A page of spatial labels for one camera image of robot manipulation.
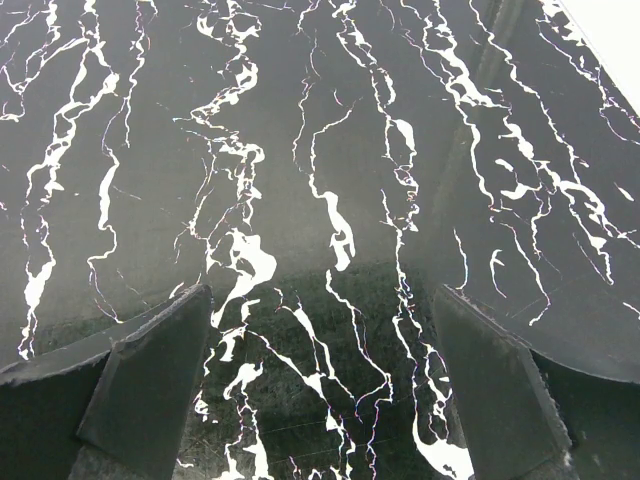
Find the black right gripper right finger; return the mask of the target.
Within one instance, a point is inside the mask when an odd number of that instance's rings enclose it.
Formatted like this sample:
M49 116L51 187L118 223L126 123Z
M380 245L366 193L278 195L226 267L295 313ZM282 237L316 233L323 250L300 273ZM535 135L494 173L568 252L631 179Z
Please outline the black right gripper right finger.
M432 318L476 478L638 478L638 359L522 337L447 285Z

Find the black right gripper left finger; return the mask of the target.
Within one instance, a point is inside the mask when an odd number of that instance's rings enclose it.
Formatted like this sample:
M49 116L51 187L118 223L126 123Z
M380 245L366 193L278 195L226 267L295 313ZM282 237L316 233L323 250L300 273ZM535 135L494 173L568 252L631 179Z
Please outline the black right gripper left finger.
M67 479L94 450L143 479L173 475L208 335L196 284L86 338L1 370L1 476Z

